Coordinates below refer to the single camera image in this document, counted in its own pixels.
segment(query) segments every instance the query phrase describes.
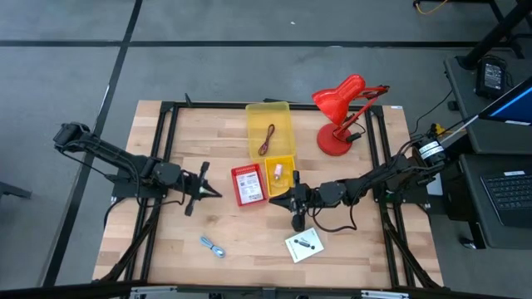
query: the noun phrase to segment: red lamp base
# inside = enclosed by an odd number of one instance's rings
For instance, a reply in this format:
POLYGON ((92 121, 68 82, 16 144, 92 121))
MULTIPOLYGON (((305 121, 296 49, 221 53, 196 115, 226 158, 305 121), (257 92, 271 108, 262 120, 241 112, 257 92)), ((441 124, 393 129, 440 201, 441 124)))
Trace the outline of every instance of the red lamp base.
POLYGON ((345 141, 347 137, 351 135, 351 132, 349 130, 343 131, 341 135, 338 137, 340 140, 338 140, 333 135, 333 131, 337 129, 338 126, 335 124, 328 124, 324 125, 322 129, 318 132, 318 146, 325 154, 339 156, 347 153, 349 149, 351 149, 352 143, 348 143, 345 141))

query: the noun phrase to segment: wooden table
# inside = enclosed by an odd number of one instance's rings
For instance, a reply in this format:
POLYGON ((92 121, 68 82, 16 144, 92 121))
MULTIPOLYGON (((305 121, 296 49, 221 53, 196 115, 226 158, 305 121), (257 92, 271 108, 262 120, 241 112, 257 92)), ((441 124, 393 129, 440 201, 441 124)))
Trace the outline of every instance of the wooden table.
MULTIPOLYGON (((160 101, 139 102, 126 150, 149 155, 159 108, 160 101)), ((383 107, 392 153, 409 139, 403 110, 394 108, 383 107)), ((297 146, 296 168, 302 182, 315 187, 329 180, 356 178, 372 169, 366 136, 355 141, 344 156, 331 157, 316 144, 316 134, 328 123, 327 118, 319 111, 292 110, 291 113, 297 146)), ((372 121, 376 128, 379 161, 382 162, 377 119, 372 121)), ((359 123, 365 124, 363 117, 359 123)), ((242 208, 236 203, 230 170, 252 163, 244 110, 179 110, 170 162, 197 173, 206 160, 210 162, 209 183, 224 197, 197 203, 192 217, 184 215, 185 206, 163 206, 149 282, 278 287, 391 286, 379 210, 371 191, 354 209, 356 232, 325 233, 318 230, 325 249, 294 264, 284 243, 286 238, 295 234, 290 225, 291 213, 268 203, 242 208), (217 258, 201 245, 203 235, 225 249, 226 258, 217 258)), ((180 197, 180 193, 170 191, 166 200, 180 197)), ((94 278, 107 274, 129 246, 137 210, 137 203, 132 199, 111 212, 94 278)), ((403 205, 402 212, 411 251, 430 276, 442 284, 427 216, 413 204, 403 205)), ((328 228, 345 225, 349 223, 348 207, 324 209, 318 220, 328 228)), ((307 218, 307 227, 312 226, 312 219, 307 218)), ((140 275, 143 256, 141 249, 134 277, 140 275)), ((401 254, 397 249, 396 261, 400 282, 406 284, 401 254)))

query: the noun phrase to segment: yellow box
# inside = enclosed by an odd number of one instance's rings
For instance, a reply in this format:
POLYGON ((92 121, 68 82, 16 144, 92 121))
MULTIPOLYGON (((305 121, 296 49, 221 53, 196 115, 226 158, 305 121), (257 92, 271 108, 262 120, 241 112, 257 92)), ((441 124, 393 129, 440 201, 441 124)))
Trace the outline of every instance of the yellow box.
POLYGON ((296 165, 292 155, 264 159, 264 165, 269 197, 283 194, 288 191, 288 188, 293 187, 293 171, 296 169, 296 165), (279 179, 274 177, 277 164, 283 166, 283 172, 279 179))
POLYGON ((290 105, 287 102, 249 104, 246 106, 246 114, 249 157, 253 162, 260 163, 268 157, 296 154, 290 105), (261 156, 259 148, 266 140, 271 124, 275 125, 275 131, 269 139, 268 152, 261 156))

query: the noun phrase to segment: red desk lamp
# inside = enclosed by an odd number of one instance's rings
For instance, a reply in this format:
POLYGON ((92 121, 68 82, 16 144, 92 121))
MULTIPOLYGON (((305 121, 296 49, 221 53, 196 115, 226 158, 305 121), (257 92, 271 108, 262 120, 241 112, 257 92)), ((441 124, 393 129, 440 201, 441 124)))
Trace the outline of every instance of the red desk lamp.
POLYGON ((378 96, 387 93, 390 88, 390 86, 365 87, 366 82, 361 76, 350 75, 339 87, 313 94, 314 103, 332 122, 322 127, 318 133, 318 146, 325 154, 339 156, 351 149, 352 142, 360 138, 360 134, 352 135, 347 128, 373 105, 378 96), (349 103, 357 99, 369 101, 356 114, 346 118, 349 103))

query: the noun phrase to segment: gray floor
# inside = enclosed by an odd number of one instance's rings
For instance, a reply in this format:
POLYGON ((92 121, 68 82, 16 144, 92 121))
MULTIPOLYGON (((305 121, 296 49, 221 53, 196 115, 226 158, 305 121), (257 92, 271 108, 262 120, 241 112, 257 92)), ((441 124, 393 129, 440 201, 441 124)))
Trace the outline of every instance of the gray floor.
MULTIPOLYGON (((121 40, 132 0, 0 0, 0 40, 121 40)), ((435 3, 424 3, 425 9, 435 3)), ((500 1, 506 13, 514 5, 500 1)), ((344 40, 477 41, 496 19, 485 4, 449 3, 422 16, 409 1, 145 0, 133 40, 344 40)), ((528 32, 520 24, 515 32, 528 32)), ((532 52, 525 46, 525 53, 532 52)), ((65 121, 92 126, 118 49, 0 47, 0 181, 33 191, 24 201, 0 202, 0 289, 40 283, 78 165, 52 148, 65 121)), ((368 85, 387 84, 384 105, 402 105, 409 128, 451 89, 443 59, 464 49, 312 47, 130 48, 102 137, 121 147, 138 100, 310 102, 319 89, 351 73, 368 85)), ((512 56, 498 51, 498 55, 512 56)), ((420 122, 450 125, 460 119, 445 106, 420 122)), ((103 163, 95 166, 112 171, 103 163)), ((57 279, 89 282, 100 246, 111 184, 91 174, 57 279)), ((432 219, 445 284, 456 290, 527 297, 532 252, 472 252, 456 242, 467 227, 432 219)))

